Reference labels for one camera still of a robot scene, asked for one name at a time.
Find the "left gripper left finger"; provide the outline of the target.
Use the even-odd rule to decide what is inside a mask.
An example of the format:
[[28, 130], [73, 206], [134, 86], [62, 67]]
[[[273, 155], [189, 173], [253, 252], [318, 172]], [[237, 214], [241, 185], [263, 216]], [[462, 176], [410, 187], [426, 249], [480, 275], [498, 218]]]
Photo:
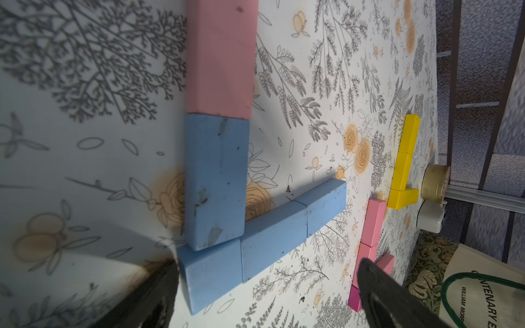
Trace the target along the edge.
[[164, 263], [93, 327], [168, 327], [174, 313], [179, 270]]

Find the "blue block four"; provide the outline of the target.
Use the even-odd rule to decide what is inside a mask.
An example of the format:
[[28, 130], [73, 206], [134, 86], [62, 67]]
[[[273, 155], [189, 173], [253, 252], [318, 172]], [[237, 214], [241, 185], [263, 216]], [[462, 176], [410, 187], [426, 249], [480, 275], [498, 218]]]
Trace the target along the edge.
[[177, 256], [193, 315], [243, 282], [239, 239], [202, 251], [194, 251], [185, 245], [177, 249]]

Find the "pink block five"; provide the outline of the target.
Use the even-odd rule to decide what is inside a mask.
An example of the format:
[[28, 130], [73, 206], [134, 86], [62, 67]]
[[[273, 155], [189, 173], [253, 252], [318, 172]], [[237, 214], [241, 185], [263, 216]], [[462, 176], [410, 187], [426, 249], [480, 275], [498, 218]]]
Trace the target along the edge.
[[386, 201], [375, 198], [369, 200], [361, 237], [363, 244], [374, 247], [379, 243], [386, 207]]

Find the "small yellow cube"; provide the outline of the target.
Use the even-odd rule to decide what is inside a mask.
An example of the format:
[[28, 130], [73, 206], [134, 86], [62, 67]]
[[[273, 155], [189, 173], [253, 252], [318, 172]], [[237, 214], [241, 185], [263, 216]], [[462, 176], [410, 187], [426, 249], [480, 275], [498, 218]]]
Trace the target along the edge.
[[402, 209], [405, 206], [404, 205], [404, 198], [405, 198], [404, 193], [405, 191], [391, 189], [389, 198], [388, 198], [387, 207], [390, 209], [394, 209], [394, 210]]

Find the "yellow block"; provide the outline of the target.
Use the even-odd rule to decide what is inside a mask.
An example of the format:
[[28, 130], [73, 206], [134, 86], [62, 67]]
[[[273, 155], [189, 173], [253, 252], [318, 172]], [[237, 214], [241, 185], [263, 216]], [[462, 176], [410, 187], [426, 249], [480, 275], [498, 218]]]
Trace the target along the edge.
[[406, 207], [418, 202], [420, 191], [418, 189], [407, 188], [400, 192], [400, 202], [402, 207]]
[[404, 191], [406, 189], [411, 164], [412, 155], [410, 153], [399, 152], [397, 154], [395, 170], [392, 177], [391, 189], [395, 189], [398, 191]]
[[400, 153], [414, 154], [419, 126], [419, 116], [415, 114], [408, 114], [406, 116], [399, 145]]

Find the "blue block one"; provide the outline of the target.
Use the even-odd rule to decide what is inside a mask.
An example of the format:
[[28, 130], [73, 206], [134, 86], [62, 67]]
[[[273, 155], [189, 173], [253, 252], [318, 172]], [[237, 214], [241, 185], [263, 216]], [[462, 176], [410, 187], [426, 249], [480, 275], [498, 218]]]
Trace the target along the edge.
[[345, 210], [347, 183], [336, 178], [329, 179], [295, 198], [294, 202], [306, 207], [309, 238]]

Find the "blue block two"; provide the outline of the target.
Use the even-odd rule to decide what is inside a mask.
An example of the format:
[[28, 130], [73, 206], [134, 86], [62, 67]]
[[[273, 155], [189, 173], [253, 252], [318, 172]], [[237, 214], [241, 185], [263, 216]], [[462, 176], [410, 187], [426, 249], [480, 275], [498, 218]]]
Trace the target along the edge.
[[247, 282], [307, 238], [307, 208], [289, 202], [245, 225], [240, 238], [243, 281]]

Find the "blue block three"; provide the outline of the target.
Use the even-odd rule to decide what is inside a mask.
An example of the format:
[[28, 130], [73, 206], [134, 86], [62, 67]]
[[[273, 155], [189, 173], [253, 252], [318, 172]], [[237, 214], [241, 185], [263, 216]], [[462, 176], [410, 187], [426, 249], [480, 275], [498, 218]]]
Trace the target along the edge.
[[185, 239], [201, 251], [240, 237], [246, 216], [250, 123], [185, 116]]

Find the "pink block four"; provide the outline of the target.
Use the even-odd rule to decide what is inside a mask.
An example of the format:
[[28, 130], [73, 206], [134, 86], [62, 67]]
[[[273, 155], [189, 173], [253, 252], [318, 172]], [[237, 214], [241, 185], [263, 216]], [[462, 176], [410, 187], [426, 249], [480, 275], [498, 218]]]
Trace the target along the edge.
[[187, 2], [185, 110], [252, 116], [258, 1]]

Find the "magenta small cube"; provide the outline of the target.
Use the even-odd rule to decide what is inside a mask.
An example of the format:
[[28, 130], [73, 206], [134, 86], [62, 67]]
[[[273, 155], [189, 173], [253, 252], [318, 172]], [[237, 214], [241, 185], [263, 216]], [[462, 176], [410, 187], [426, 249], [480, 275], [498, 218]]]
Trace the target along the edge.
[[362, 310], [362, 301], [360, 298], [360, 291], [354, 285], [351, 286], [348, 306], [355, 312], [360, 312]]

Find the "pink block two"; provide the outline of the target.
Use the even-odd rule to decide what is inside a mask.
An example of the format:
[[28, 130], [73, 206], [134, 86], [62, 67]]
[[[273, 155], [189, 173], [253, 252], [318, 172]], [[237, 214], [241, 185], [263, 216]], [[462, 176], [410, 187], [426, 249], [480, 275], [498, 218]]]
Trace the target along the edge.
[[381, 258], [375, 262], [375, 264], [387, 275], [390, 275], [392, 273], [394, 263], [395, 257], [389, 253], [383, 254]]

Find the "cream tote bag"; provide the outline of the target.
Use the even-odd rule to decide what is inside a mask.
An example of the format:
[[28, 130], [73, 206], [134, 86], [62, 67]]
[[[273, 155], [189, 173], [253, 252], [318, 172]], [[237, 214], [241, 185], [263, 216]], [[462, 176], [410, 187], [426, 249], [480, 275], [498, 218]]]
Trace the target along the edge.
[[422, 232], [404, 286], [450, 327], [523, 327], [524, 271]]

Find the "small white box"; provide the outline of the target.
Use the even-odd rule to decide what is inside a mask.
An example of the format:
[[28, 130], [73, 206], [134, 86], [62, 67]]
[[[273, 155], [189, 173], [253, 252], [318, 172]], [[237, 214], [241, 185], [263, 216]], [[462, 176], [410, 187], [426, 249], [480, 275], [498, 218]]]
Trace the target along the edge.
[[416, 226], [418, 229], [438, 234], [445, 220], [447, 201], [441, 203], [425, 200], [418, 212]]

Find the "round red lid tin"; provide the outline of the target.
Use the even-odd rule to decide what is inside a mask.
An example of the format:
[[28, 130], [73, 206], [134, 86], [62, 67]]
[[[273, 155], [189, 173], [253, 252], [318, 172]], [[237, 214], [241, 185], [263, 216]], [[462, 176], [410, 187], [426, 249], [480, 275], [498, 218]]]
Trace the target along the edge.
[[451, 167], [447, 165], [429, 164], [421, 185], [421, 198], [441, 204], [451, 176]]

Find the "floral table mat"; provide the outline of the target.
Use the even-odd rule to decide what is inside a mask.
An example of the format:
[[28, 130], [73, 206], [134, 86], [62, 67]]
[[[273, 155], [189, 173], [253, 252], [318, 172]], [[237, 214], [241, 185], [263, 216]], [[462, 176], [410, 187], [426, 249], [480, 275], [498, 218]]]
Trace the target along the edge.
[[[91, 327], [185, 244], [188, 1], [1, 2], [1, 326]], [[345, 210], [169, 327], [366, 327], [347, 306], [406, 114], [434, 162], [435, 1], [258, 1], [246, 216], [331, 178]]]

